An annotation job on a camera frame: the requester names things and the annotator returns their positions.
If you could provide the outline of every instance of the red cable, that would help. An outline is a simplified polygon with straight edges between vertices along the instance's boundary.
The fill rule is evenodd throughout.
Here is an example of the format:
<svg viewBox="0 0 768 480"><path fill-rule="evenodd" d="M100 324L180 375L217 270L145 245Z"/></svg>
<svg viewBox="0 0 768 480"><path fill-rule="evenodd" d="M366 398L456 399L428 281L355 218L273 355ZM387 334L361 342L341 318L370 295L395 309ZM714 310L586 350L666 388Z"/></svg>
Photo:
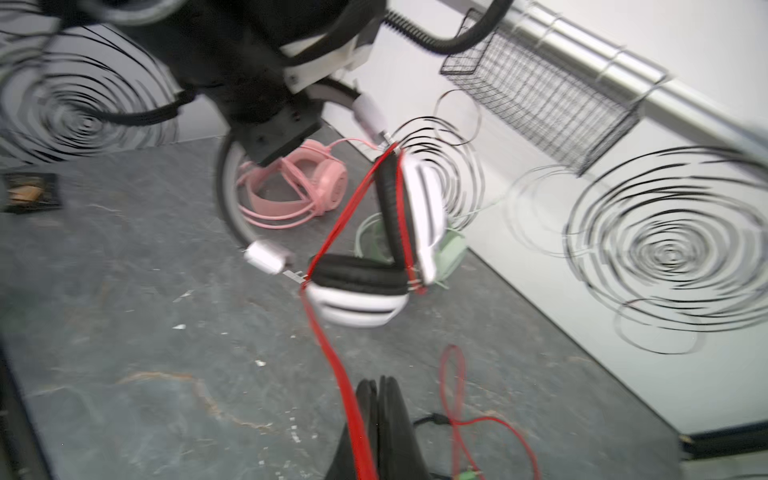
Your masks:
<svg viewBox="0 0 768 480"><path fill-rule="evenodd" d="M448 361L451 359L452 353L455 353L456 355L457 379L456 379L456 392L454 394L455 401L453 404L453 408L450 408L448 404L448 399L445 396L445 367L447 366ZM520 432L515 430L515 428L512 427L512 425L509 425L507 422L491 416L483 416L477 419L466 420L466 421L460 420L461 414L462 414L463 402L464 402L465 375L466 375L466 364L464 361L464 354L462 353L462 350L458 348L456 345L446 346L445 350L443 350L442 358L440 359L440 370L439 370L440 401L442 402L442 408L445 410L445 414L448 416L449 420L451 421L451 429L453 431L453 440L451 445L452 457L453 457L453 469L452 469L453 478L456 478L456 476L459 474L459 471L460 471L459 464L458 464L458 448L461 447L462 451L464 452L464 455L467 457L467 460L469 460L469 464L472 466L472 468L476 472L478 472L478 476L480 477L480 479L485 480L485 476L482 473L479 473L480 468L477 466L477 464L475 463L475 460L472 458L472 455L470 455L469 450L464 444L464 440L462 439L462 434L459 431L459 427L464 425L471 425L477 422L496 422L507 427L509 430L511 430L512 433L515 434L515 437L517 437L520 443L523 445L525 452L528 454L528 458L531 460L531 470L533 470L534 480L541 480L541 472L538 469L536 454L533 452L533 449L528 444L528 442L525 441L525 438L523 437L523 435L521 435Z"/></svg>
<svg viewBox="0 0 768 480"><path fill-rule="evenodd" d="M408 234L408 224L406 221L406 202L404 197L405 185L402 179L402 153L397 158L397 173L395 182L395 192L397 199L397 221L400 229L400 238L402 240L402 249L405 254L406 271L408 272L409 285L416 285L416 292L423 294L425 289L416 282L416 274L413 271L413 250L411 250L411 237Z"/></svg>
<svg viewBox="0 0 768 480"><path fill-rule="evenodd" d="M339 219L333 226L333 230L331 230L331 233L326 238L323 246L320 247L317 255L312 259L310 267L307 269L306 280L302 283L299 290L306 316L310 321L310 328L315 333L320 348L328 359L328 363L331 365L333 375L336 377L336 383L341 392L341 399L346 413L347 429L349 430L349 440L352 444L352 454L355 459L357 480L377 480L378 478L376 467L373 463L371 445L368 441L368 435L366 433L365 423L362 420L362 415L360 414L360 408L357 405L355 390L352 388L352 383L349 381L349 377L346 374L341 359L336 354L333 346L331 346L331 343L328 341L328 337L326 337L326 334L317 322L312 304L306 298L306 286L312 278L312 273L315 271L315 267L317 266L320 257L328 251L333 241L336 240L342 230L344 230L344 226L349 222L349 219L352 218L355 209L366 195L366 191L373 182L374 172L376 172L376 169L379 168L381 163L392 153L392 151L395 150L395 147L397 147L397 144L393 144L384 152L362 179L360 185L355 189L355 193L352 195L352 198L349 199L349 203L339 215Z"/></svg>

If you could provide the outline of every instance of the gray marble floor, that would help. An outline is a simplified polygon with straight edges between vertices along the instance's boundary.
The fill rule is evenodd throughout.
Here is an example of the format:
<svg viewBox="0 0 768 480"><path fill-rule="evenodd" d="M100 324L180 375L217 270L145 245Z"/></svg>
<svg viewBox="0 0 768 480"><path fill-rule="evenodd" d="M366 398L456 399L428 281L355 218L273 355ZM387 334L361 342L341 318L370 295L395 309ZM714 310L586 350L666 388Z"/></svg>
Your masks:
<svg viewBox="0 0 768 480"><path fill-rule="evenodd" d="M333 375L297 284L246 264L215 213L218 143L39 168L61 176L65 208L0 215L3 342L61 480L321 478L331 461ZM353 182L369 167L339 155ZM354 224L372 198L361 210ZM337 214L274 236L303 265ZM461 346L466 416L520 428L544 478L679 478L675 432L472 255L389 325L326 332L354 383L395 376L414 417L440 410L439 356ZM531 477L508 432L465 437L488 478ZM447 427L419 441L447 472Z"/></svg>

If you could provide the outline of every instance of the pink headphones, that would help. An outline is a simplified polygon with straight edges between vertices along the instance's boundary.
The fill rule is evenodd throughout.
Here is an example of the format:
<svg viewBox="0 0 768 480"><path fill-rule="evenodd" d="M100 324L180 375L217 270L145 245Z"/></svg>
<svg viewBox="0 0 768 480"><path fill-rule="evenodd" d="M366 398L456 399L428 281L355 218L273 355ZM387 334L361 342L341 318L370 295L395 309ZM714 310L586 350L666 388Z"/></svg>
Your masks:
<svg viewBox="0 0 768 480"><path fill-rule="evenodd" d="M325 146L315 140L306 140L287 156L280 158L268 167L253 167L237 179L237 186L245 186L247 202L250 208L240 205L240 211L248 223L273 230L296 227L323 215L338 207L346 191L347 174L344 163L333 155L331 149L341 141L335 141ZM310 161L316 164L315 170L308 178L296 165L299 161ZM246 163L241 168L246 169L253 164ZM281 202L267 200L257 194L266 179L279 171L286 182L299 195L299 200ZM264 223L260 220L279 222L294 220L292 223Z"/></svg>

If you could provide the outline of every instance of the headphone ear cushion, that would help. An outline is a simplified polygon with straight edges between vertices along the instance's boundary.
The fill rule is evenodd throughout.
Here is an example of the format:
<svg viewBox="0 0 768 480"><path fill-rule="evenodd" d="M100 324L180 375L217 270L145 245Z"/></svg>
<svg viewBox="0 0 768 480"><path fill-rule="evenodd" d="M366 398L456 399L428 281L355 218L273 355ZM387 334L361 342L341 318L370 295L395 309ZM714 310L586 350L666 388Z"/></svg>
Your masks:
<svg viewBox="0 0 768 480"><path fill-rule="evenodd" d="M384 231L389 242L389 252L395 261L395 266L400 269L406 268L406 255L402 248L402 236L400 235L400 223L398 221L397 211L397 157L395 152L389 155L374 173L376 182L376 196L379 198L379 209L382 212L384 221ZM411 248L415 247L415 235L413 229L413 219L411 217L411 204L408 199L408 192L403 185L404 207L406 212L406 227L411 240Z"/></svg>
<svg viewBox="0 0 768 480"><path fill-rule="evenodd" d="M358 293L404 295L408 293L408 274L396 266L367 258L326 253L312 274L320 286Z"/></svg>

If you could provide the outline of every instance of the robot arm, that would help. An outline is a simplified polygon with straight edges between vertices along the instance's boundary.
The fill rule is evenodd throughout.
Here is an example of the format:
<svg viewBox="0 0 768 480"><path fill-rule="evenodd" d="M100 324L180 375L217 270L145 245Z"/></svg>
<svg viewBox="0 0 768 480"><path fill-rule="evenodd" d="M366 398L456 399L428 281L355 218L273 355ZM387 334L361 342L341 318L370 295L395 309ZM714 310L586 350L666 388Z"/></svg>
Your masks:
<svg viewBox="0 0 768 480"><path fill-rule="evenodd" d="M482 40L510 5L494 0L474 27L440 39L387 11L386 0L40 1L44 13L61 19L62 29L112 24L165 63L185 88L176 102L156 111L89 114L114 123L158 123L204 94L262 166L319 129L324 101L352 107L358 94L326 77L364 63L382 23L427 50L450 55Z"/></svg>

